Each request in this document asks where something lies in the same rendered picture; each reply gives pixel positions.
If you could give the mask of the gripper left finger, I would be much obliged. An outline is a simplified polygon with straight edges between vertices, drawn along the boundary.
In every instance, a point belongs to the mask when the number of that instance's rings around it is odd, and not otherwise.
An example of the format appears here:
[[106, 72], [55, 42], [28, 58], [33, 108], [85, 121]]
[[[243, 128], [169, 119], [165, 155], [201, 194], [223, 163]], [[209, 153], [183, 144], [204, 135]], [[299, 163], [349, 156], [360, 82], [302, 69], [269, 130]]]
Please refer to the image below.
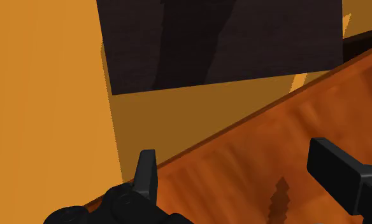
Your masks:
[[193, 224], [181, 214], [167, 214], [157, 206], [157, 163], [154, 150], [143, 150], [132, 183], [110, 188], [99, 207], [63, 207], [43, 224]]

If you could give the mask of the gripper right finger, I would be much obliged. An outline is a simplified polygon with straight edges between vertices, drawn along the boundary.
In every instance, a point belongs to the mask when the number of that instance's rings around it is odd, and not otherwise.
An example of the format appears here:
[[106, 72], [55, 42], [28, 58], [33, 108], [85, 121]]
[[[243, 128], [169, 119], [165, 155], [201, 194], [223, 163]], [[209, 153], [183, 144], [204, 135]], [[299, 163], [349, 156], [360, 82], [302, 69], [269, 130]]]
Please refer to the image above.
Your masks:
[[362, 164], [324, 137], [314, 137], [307, 171], [348, 214], [372, 224], [372, 165]]

